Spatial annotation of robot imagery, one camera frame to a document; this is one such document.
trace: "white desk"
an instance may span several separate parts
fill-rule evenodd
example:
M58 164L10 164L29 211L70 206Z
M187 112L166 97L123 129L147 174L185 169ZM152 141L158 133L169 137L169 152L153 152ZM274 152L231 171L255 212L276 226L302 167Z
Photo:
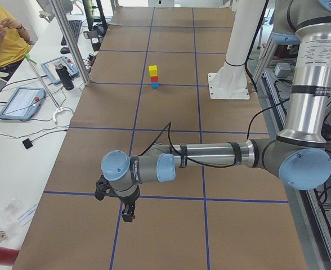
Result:
M84 17L70 16L69 19L84 20ZM93 52L93 49L91 42L84 38L82 31L79 36L78 47L82 57L87 59L88 54ZM40 74L44 74L40 67L41 63L61 56L61 38L61 31L56 19L54 19L30 52L31 58L38 63L37 68ZM33 77L36 77L34 71L26 61L23 61L9 82L16 82L18 80ZM49 79L45 79L44 81L47 84L50 83ZM16 83L10 85L9 87L5 87L5 90L0 93L0 101L7 101L16 87L24 85L42 88L42 85L38 79L23 83ZM80 77L75 78L74 85L75 87L73 90L64 90L66 101L63 104L63 106L71 107L73 110L75 110L82 94L82 91L79 89L79 86L81 86L81 89L83 88ZM55 92L61 86L62 84L52 84L49 86L49 89L52 92ZM55 94L55 99L59 104L62 103L64 100L64 95L61 91ZM55 106L53 102L50 98L46 98L43 101L39 111L32 118L50 119L52 118L54 111ZM70 112L58 114L58 126L62 127L68 125L71 117L72 114ZM55 126L56 125L52 120L47 122L0 120L0 133L18 137L37 132L41 129L50 129ZM30 138L32 140L44 133L46 132L38 133L26 138ZM7 204L13 197L18 198L24 204L24 208L21 213L39 202L64 137L65 132L46 135L39 140L36 140L33 143L34 146L26 150L22 144L22 141L26 138L12 139L0 136L0 208ZM30 222L24 227L15 226L14 224L5 224L0 216L0 229L5 230L8 234L8 239L1 242L0 246L12 249L21 248ZM0 266L0 269L11 269L11 267Z

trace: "brown table surface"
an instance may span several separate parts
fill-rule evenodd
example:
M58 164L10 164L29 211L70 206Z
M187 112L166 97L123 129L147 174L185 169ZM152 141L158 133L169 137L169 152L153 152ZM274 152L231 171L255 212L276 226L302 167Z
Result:
M254 93L209 98L230 10L123 7L112 23L13 269L307 269L283 185L264 170L179 169L141 186L133 223L118 199L94 198L108 151L139 154L169 121L173 143L242 142L261 109ZM259 116L251 138L267 136Z

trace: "keyboard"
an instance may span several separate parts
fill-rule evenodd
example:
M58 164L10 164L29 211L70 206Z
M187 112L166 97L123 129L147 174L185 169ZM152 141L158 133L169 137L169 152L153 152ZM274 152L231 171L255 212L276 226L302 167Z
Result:
M70 28L73 32L73 36L75 38L75 41L78 42L79 34L80 34L80 29L82 28L82 21L81 20L70 20L68 21ZM65 38L63 37L61 43L62 46L66 45Z

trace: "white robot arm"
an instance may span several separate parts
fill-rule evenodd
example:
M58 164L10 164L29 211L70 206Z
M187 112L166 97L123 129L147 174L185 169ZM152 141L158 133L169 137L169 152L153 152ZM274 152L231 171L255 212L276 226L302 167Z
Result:
M104 175L96 183L97 199L120 198L125 204L122 217L131 222L139 185L174 180L176 166L245 164L266 169L299 190L313 189L329 178L331 159L320 132L331 87L331 0L278 0L275 12L275 34L284 41L294 34L300 40L286 124L276 140L153 145L133 157L112 151L101 163Z

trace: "stacked blocks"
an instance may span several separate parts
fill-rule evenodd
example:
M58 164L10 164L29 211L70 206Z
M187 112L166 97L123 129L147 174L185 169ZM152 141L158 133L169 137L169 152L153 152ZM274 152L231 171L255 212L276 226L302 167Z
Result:
M159 82L158 82L158 68L156 65L148 66L149 69L149 76L150 76L150 82L152 83L152 88L158 88Z

